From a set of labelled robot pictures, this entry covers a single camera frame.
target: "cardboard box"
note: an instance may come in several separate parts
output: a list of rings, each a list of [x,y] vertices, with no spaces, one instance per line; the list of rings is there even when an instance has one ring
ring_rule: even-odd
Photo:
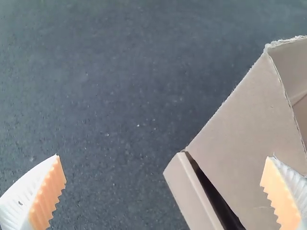
[[[227,100],[164,171],[191,230],[279,229],[259,183],[265,159],[273,154],[307,174],[306,94],[307,37],[267,44]],[[202,182],[197,171],[213,186]],[[220,211],[216,204],[223,200],[226,208]]]

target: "orange rubber pad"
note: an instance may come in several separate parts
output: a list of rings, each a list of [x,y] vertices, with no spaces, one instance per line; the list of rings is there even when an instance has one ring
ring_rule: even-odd
[[[46,230],[50,227],[49,220],[53,218],[52,212],[56,210],[55,204],[59,202],[58,197],[62,194],[65,184],[66,178],[62,164],[57,156],[29,211],[29,222],[34,230]]]
[[[275,208],[280,230],[296,230],[301,221],[300,212],[278,168],[269,157],[265,161],[260,186],[264,187],[263,191],[268,194],[271,206]]]

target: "dark gap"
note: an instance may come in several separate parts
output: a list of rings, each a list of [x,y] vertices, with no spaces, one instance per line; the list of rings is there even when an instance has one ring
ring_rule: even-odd
[[[239,218],[234,214],[231,208],[228,206],[226,201],[220,195],[220,193],[216,190],[210,180],[206,177],[203,171],[199,168],[196,161],[190,156],[188,152],[186,152],[189,161],[209,199],[211,205],[220,220],[222,226],[225,230],[246,230],[241,224]]]

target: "corrugated cardboard edge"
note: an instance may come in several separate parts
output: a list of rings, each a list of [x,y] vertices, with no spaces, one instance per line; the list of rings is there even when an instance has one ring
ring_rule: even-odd
[[[163,175],[191,230],[224,230],[186,153],[177,153]]]
[[[293,43],[293,42],[297,42],[297,41],[304,40],[304,39],[307,39],[307,35],[300,35],[300,36],[295,36],[289,39],[280,39],[277,41],[272,41],[271,43],[265,44],[263,51],[267,52],[268,49],[276,48],[284,44]]]

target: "gray carpet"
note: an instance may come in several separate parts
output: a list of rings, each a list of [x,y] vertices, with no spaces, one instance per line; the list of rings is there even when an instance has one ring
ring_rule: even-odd
[[[0,193],[48,156],[51,229],[188,229],[162,172],[306,0],[0,0]]]

